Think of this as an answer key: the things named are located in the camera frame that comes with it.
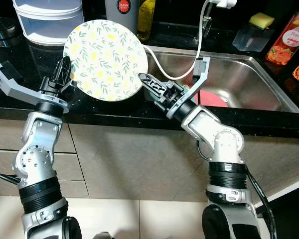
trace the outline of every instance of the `white cable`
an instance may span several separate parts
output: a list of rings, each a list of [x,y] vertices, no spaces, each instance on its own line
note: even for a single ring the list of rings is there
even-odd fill
[[[170,80],[180,80],[182,78],[184,78],[185,76],[187,76],[193,69],[194,69],[194,66],[195,66],[195,62],[196,62],[196,59],[199,58],[199,53],[200,53],[200,48],[201,48],[201,43],[202,43],[202,33],[203,33],[203,18],[204,18],[204,13],[205,13],[205,9],[206,9],[206,6],[207,4],[209,3],[209,0],[206,0],[203,4],[203,7],[201,9],[201,12],[200,12],[200,19],[199,19],[199,41],[198,41],[198,49],[197,49],[197,53],[196,53],[196,57],[195,57],[195,60],[192,64],[192,66],[189,68],[189,70],[184,73],[183,75],[181,76],[178,76],[178,77],[173,77],[173,76],[170,76],[168,75],[164,69],[162,68],[162,66],[160,65],[158,59],[156,58],[154,52],[146,45],[143,45],[143,47],[152,55],[152,57],[154,58],[154,61],[156,62],[159,70],[163,73],[163,75],[165,75],[167,78],[169,78]]]

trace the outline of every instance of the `label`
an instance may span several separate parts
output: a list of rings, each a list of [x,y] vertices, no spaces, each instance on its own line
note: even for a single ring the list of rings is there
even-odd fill
[[[292,30],[286,31],[283,35],[283,42],[287,46],[299,46],[299,26]]]
[[[120,13],[126,14],[131,9],[131,2],[130,0],[118,0],[117,8]]]

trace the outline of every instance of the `red label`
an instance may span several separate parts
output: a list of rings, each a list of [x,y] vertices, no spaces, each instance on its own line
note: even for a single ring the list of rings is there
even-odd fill
[[[131,8],[131,3],[129,0],[118,0],[117,6],[120,13],[126,14]]]

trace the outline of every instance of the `orange bottle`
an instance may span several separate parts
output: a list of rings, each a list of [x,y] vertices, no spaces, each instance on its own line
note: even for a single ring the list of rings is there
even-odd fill
[[[299,48],[299,12],[289,21],[266,55],[266,60],[286,65]]]

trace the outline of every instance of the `dish soap bottle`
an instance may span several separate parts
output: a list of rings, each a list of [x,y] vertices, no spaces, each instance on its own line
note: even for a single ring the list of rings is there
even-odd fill
[[[266,60],[286,65],[299,48],[299,12],[297,12],[266,55]]]
[[[139,8],[138,33],[139,40],[146,41],[150,37],[153,22],[155,0],[142,0]]]

